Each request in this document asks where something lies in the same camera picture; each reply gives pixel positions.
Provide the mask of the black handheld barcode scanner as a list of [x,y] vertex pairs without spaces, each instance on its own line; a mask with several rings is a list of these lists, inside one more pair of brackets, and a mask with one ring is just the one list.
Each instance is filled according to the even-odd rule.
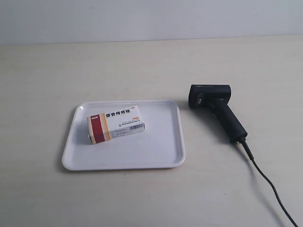
[[243,142],[248,133],[228,106],[232,96],[230,85],[195,85],[192,84],[188,95],[191,109],[208,108],[216,117],[230,142]]

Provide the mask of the white red medicine box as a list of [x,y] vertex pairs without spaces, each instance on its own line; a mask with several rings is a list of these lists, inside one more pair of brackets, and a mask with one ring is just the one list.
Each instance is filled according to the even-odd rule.
[[122,136],[145,131],[145,123],[138,106],[131,106],[88,117],[89,138],[97,144]]

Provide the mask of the white plastic tray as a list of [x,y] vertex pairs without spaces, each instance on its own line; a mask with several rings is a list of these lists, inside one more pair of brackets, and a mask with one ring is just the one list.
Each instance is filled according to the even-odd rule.
[[[138,106],[145,131],[93,145],[87,117]],[[71,171],[174,168],[186,157],[179,107],[172,100],[93,101],[76,107],[62,155]]]

